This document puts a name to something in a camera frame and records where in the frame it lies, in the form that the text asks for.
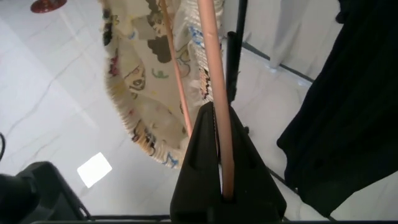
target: wooden stick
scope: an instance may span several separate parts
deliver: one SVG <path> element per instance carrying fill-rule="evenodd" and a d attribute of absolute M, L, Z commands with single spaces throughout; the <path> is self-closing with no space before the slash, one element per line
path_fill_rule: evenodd
<path fill-rule="evenodd" d="M 213 0 L 198 0 L 198 6 L 220 139 L 223 197 L 226 200 L 232 200 L 234 194 L 234 159 L 231 120 L 229 118 L 220 43 L 218 42 L 214 2 Z"/>
<path fill-rule="evenodd" d="M 172 60 L 173 60 L 174 72 L 175 72 L 175 76 L 177 77 L 177 85 L 178 85 L 178 90 L 180 92 L 180 101 L 181 101 L 182 111 L 184 113 L 185 124 L 187 125 L 188 136 L 191 137 L 192 124 L 191 124 L 191 119 L 189 116 L 187 100 L 185 99 L 184 87 L 182 85 L 181 71 L 180 71 L 180 68 L 178 67 L 177 59 L 175 57 L 173 32 L 172 32 L 172 28 L 170 25 L 170 16 L 167 12 L 167 5 L 166 5 L 165 0 L 160 0 L 160 7 L 162 8 L 162 11 L 163 11 L 164 22 L 165 22 L 166 33 L 167 33 L 167 40 L 169 41 L 169 49 L 170 49 L 170 54 L 171 54 Z"/>

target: white tile floor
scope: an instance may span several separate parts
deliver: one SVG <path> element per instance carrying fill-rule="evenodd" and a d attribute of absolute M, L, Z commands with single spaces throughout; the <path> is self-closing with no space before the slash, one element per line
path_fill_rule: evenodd
<path fill-rule="evenodd" d="M 156 163 L 130 141 L 104 92 L 97 0 L 68 0 L 47 14 L 31 13 L 31 3 L 0 1 L 0 131 L 7 138 L 0 172 L 16 174 L 31 162 L 47 160 L 92 214 L 168 213 L 178 170 Z M 283 176 L 286 158 L 275 141 L 300 108 L 310 83 L 283 69 L 269 69 L 267 63 L 243 50 L 233 106 L 250 127 L 266 165 Z M 77 170 L 99 152 L 112 170 L 88 189 Z M 396 180 L 372 185 L 371 194 L 354 194 L 333 216 L 394 218 L 395 213 L 384 212 L 392 205 L 384 200 L 391 200 L 381 195 L 393 192 Z M 288 219 L 325 219 L 275 181 L 288 203 Z M 358 206 L 366 202 L 370 205 Z M 372 215 L 375 206 L 381 209 Z"/>

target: patterned fabric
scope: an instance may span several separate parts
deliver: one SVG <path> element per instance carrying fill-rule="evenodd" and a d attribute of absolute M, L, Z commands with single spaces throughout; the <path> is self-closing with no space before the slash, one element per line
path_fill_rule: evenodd
<path fill-rule="evenodd" d="M 108 53 L 105 85 L 127 132 L 158 162 L 179 168 L 188 144 L 159 0 L 100 0 Z M 186 8 L 169 0 L 174 46 L 192 124 L 204 103 Z"/>

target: red round base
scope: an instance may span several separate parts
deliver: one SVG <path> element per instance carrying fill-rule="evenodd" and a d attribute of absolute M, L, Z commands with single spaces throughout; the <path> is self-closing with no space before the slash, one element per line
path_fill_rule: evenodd
<path fill-rule="evenodd" d="M 45 13 L 54 11 L 67 3 L 67 0 L 37 0 L 30 10 L 34 13 Z"/>

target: white curtain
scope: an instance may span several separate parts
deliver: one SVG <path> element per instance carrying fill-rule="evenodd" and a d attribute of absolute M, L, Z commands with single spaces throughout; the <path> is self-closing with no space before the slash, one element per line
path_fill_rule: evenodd
<path fill-rule="evenodd" d="M 236 29 L 238 0 L 224 5 L 224 30 Z M 280 63 L 315 79 L 342 27 L 337 0 L 249 0 L 246 41 Z"/>

